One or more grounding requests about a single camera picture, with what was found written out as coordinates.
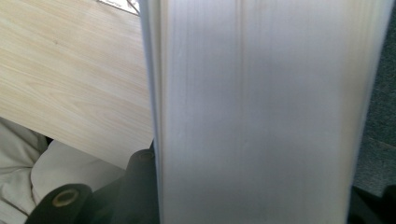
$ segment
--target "stack of paper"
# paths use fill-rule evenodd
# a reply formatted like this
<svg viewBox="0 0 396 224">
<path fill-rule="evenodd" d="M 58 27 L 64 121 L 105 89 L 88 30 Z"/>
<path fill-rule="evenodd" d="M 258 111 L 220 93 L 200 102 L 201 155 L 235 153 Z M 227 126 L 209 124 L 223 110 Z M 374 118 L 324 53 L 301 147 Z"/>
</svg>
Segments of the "stack of paper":
<svg viewBox="0 0 396 224">
<path fill-rule="evenodd" d="M 392 3 L 142 1 L 162 222 L 345 223 Z"/>
</svg>

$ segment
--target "wood grain surface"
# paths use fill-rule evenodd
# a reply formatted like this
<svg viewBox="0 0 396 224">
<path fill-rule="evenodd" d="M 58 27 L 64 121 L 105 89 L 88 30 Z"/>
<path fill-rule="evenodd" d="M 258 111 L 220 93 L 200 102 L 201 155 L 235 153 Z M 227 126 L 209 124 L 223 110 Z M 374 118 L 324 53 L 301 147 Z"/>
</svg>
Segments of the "wood grain surface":
<svg viewBox="0 0 396 224">
<path fill-rule="evenodd" d="M 138 17 L 93 0 L 3 0 L 0 38 L 0 117 L 120 167 L 149 146 Z"/>
</svg>

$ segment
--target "light wood surface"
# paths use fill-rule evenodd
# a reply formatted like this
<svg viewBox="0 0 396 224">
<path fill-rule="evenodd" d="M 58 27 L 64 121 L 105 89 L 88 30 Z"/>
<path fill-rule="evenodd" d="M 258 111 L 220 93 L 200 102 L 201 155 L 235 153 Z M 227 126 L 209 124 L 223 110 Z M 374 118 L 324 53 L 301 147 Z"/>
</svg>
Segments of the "light wood surface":
<svg viewBox="0 0 396 224">
<path fill-rule="evenodd" d="M 162 223 L 346 223 L 393 1 L 149 2 Z"/>
<path fill-rule="evenodd" d="M 0 117 L 120 167 L 149 147 L 138 17 L 94 0 L 2 0 L 0 39 Z"/>
</svg>

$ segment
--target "white fabric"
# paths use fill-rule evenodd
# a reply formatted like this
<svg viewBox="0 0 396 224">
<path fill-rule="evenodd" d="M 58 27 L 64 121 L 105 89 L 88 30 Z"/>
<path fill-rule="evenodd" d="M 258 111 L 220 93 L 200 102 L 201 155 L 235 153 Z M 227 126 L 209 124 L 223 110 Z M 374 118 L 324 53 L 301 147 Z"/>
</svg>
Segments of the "white fabric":
<svg viewBox="0 0 396 224">
<path fill-rule="evenodd" d="M 95 191 L 123 173 L 119 167 L 53 141 L 32 170 L 35 202 L 39 203 L 48 193 L 65 184 L 86 184 Z"/>
<path fill-rule="evenodd" d="M 0 224 L 23 223 L 45 195 L 62 185 L 99 189 L 124 173 L 118 167 L 0 118 Z"/>
</svg>

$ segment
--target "gray surface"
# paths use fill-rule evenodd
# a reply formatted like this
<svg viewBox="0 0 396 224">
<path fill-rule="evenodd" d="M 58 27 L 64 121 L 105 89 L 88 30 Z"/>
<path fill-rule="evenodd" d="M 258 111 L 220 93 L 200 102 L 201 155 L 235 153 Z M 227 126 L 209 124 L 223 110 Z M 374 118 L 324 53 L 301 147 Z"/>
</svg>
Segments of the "gray surface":
<svg viewBox="0 0 396 224">
<path fill-rule="evenodd" d="M 396 7 L 382 50 L 354 185 L 382 194 L 396 184 Z"/>
</svg>

